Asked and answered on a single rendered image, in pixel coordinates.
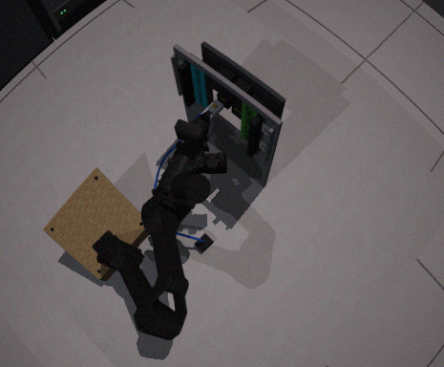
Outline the blue cable with plug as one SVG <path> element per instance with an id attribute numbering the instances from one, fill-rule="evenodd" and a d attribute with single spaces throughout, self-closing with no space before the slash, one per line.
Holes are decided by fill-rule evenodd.
<path id="1" fill-rule="evenodd" d="M 204 110 L 203 110 L 203 112 L 202 113 L 200 113 L 197 117 L 196 117 L 196 119 L 199 117 L 199 116 L 201 116 L 201 114 L 203 114 L 205 111 L 209 111 L 209 112 L 211 112 L 211 116 L 210 116 L 210 118 L 209 118 L 209 121 L 213 118 L 213 117 L 215 117 L 222 109 L 224 108 L 224 104 L 222 104 L 222 103 L 220 103 L 219 101 L 217 101 L 216 99 L 211 103 L 211 104 L 209 104 Z M 209 121 L 208 121 L 208 124 L 209 124 Z M 207 125 L 208 125 L 207 124 Z M 158 181 L 158 176 L 159 176 L 159 171 L 160 171 L 160 168 L 161 168 L 161 166 L 162 166 L 162 164 L 163 164 L 163 162 L 164 162 L 164 160 L 165 160 L 165 158 L 174 150 L 176 148 L 176 144 L 169 150 L 169 152 L 164 156 L 164 158 L 161 160 L 161 162 L 160 162 L 160 164 L 159 164 L 159 169 L 158 169 L 158 172 L 157 172 L 157 175 L 156 175 L 156 178 L 155 178 L 155 183 L 154 183 L 154 189 L 156 189 L 156 186 L 157 186 L 157 181 Z M 176 232 L 176 234 L 177 235 L 179 235 L 179 236 L 183 236 L 183 237 L 187 237 L 187 238 L 191 238 L 191 239 L 195 239 L 195 240 L 197 240 L 197 241 L 200 241 L 200 242 L 202 242 L 203 244 L 204 244 L 204 241 L 202 240 L 202 239 L 199 239 L 199 238 L 196 238 L 196 237 L 193 237 L 193 236 L 190 236 L 190 235 L 186 235 L 186 234 L 182 234 L 182 233 L 178 233 L 178 232 Z"/>

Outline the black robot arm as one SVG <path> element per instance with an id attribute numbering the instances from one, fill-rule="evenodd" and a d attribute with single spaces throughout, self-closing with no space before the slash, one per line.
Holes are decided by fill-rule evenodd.
<path id="1" fill-rule="evenodd" d="M 153 197 L 143 204 L 141 221 L 152 237 L 158 277 L 152 288 L 140 264 L 141 249 L 120 240 L 108 230 L 93 248 L 97 263 L 118 270 L 137 307 L 134 319 L 139 332 L 172 340 L 180 334 L 187 315 L 186 292 L 189 282 L 184 276 L 176 231 L 180 222 L 196 204 L 210 194 L 210 182 L 202 174 L 227 172 L 227 157 L 223 152 L 206 153 L 197 149 L 195 174 L 180 173 L 166 168 Z M 159 301 L 165 292 L 174 296 L 175 311 Z"/>

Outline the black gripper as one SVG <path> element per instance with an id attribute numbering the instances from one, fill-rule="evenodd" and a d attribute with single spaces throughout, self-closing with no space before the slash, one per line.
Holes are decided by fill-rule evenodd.
<path id="1" fill-rule="evenodd" d="M 184 143 L 177 142 L 177 150 L 173 157 L 167 160 L 167 168 L 175 169 L 180 173 L 195 174 L 193 166 L 197 149 L 203 150 L 203 154 L 205 151 L 209 152 L 207 135 L 211 122 L 210 116 L 211 112 L 205 111 L 190 122 L 178 119 L 175 131 L 178 139 L 183 140 Z"/>

